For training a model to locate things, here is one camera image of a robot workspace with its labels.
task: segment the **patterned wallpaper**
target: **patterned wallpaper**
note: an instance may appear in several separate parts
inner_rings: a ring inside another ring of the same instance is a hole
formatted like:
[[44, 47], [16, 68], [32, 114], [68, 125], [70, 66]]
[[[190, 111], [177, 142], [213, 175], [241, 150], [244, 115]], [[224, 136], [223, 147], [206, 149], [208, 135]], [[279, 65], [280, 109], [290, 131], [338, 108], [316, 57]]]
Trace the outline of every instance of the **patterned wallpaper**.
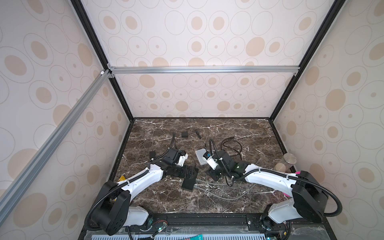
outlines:
[[82, 0], [112, 66], [297, 65], [333, 0]]
[[104, 83], [0, 228], [0, 240], [77, 240], [128, 118]]
[[1, 2], [0, 196], [100, 70], [66, 0]]
[[349, 1], [275, 121], [296, 166], [342, 201], [339, 240], [384, 238], [383, 63], [384, 0]]
[[134, 117], [269, 117], [293, 73], [117, 74]]

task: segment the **brown marble surface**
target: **brown marble surface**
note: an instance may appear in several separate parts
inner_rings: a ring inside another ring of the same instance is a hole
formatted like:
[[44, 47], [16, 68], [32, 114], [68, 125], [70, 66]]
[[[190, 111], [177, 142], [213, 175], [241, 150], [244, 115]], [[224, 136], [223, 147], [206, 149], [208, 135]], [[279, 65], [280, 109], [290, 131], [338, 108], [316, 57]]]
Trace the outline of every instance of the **brown marble surface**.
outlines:
[[[196, 136], [195, 129], [202, 139]], [[189, 137], [180, 138], [178, 134], [182, 131], [188, 131]], [[276, 137], [264, 119], [137, 119], [115, 182], [121, 175], [128, 178], [143, 170], [149, 161], [149, 151], [155, 150], [157, 155], [164, 152], [170, 144], [172, 132], [176, 132], [177, 147], [182, 147], [189, 155], [185, 164], [196, 165], [199, 168], [198, 178], [208, 182], [213, 182], [206, 174], [209, 165], [201, 166], [195, 154], [196, 150], [204, 148], [206, 139], [213, 138], [220, 148], [223, 139], [235, 136], [243, 146], [244, 161], [269, 169], [282, 157]], [[225, 180], [221, 178], [218, 183], [225, 183]], [[254, 186], [248, 194], [237, 200], [228, 201], [199, 189], [193, 192], [182, 190], [181, 184], [182, 179], [167, 177], [142, 191], [133, 199], [132, 205], [144, 206], [155, 213], [251, 213], [263, 212], [267, 204], [286, 199], [281, 192], [262, 185]], [[203, 182], [197, 184], [224, 198], [240, 196], [253, 185], [245, 182], [236, 182], [233, 187]]]

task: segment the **beige round lid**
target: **beige round lid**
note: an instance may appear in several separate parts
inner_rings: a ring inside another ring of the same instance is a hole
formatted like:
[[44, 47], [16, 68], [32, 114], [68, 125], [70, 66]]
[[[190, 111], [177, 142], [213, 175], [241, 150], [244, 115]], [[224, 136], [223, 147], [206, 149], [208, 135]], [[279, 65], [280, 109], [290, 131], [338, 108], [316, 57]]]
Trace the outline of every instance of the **beige round lid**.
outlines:
[[292, 153], [284, 154], [284, 160], [289, 164], [296, 164], [297, 163], [297, 159]]

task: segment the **cylindrical container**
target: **cylindrical container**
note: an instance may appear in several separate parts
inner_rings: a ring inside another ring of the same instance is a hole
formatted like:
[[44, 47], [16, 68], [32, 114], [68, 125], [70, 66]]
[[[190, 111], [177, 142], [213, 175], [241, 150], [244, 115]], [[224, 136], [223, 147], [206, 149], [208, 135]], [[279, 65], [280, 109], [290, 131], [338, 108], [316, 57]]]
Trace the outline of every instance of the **cylindrical container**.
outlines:
[[286, 153], [273, 167], [275, 171], [286, 172], [290, 167], [297, 163], [296, 157], [292, 153]]

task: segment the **white vent grille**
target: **white vent grille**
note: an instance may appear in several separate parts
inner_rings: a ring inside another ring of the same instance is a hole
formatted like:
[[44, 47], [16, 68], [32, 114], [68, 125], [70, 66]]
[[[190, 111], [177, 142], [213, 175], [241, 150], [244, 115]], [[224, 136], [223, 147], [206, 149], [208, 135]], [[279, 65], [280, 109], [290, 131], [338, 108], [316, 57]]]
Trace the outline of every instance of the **white vent grille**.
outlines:
[[[172, 234], [171, 236], [158, 235], [154, 240], [181, 240], [194, 237], [198, 234]], [[135, 235], [134, 240], [149, 237], [150, 235]], [[129, 240], [128, 235], [93, 235], [92, 240]], [[203, 234], [203, 240], [266, 240], [261, 233], [241, 233], [241, 234]]]

